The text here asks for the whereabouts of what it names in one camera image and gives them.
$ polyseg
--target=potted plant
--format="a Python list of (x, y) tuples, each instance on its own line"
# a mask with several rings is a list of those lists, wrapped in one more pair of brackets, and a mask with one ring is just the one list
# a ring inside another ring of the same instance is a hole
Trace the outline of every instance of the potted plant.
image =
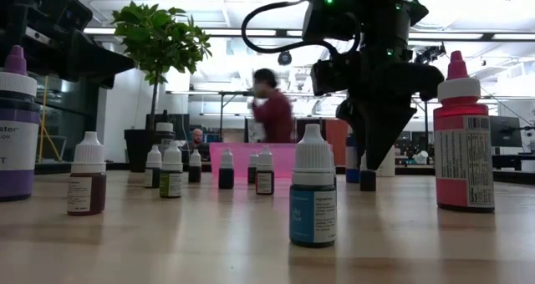
[(145, 129), (125, 130), (130, 171), (145, 171), (147, 153), (154, 142), (155, 106), (158, 85), (166, 83), (164, 74), (171, 67), (184, 73), (196, 71), (196, 64), (211, 56), (209, 35), (195, 26), (193, 18), (185, 17), (179, 8), (159, 9), (131, 2), (120, 11), (113, 11), (115, 36), (122, 39), (125, 54), (134, 59), (136, 67), (145, 73), (145, 80), (154, 87), (149, 123)]

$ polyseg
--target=glass wall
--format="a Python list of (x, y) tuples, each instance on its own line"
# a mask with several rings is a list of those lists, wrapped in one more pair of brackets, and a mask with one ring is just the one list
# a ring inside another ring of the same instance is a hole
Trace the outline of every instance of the glass wall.
[(84, 138), (84, 132), (96, 129), (99, 87), (83, 80), (72, 83), (54, 76), (30, 76), (38, 81), (35, 102), (41, 104), (41, 120), (44, 118), (44, 130), (39, 127), (36, 162), (72, 162), (74, 147)]

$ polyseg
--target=green light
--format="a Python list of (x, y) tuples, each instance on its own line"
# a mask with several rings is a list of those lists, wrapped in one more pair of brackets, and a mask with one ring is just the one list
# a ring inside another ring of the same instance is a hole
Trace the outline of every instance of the green light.
[(327, 3), (327, 4), (333, 4), (333, 3), (334, 3), (334, 0), (325, 0), (325, 3)]

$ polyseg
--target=red shirt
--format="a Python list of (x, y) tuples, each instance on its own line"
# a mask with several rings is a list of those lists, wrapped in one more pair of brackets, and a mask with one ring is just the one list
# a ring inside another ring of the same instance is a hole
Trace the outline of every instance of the red shirt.
[(265, 143), (292, 143), (292, 105), (276, 90), (262, 106), (252, 103), (254, 119), (262, 123), (266, 132)]

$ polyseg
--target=pink bottle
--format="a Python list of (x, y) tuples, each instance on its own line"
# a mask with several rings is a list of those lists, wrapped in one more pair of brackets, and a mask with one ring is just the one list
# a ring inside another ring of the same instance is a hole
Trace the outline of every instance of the pink bottle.
[(438, 86), (442, 107), (433, 112), (436, 200), (442, 209), (494, 211), (490, 121), (480, 97), (479, 80), (468, 77), (461, 52), (453, 52), (448, 78)]

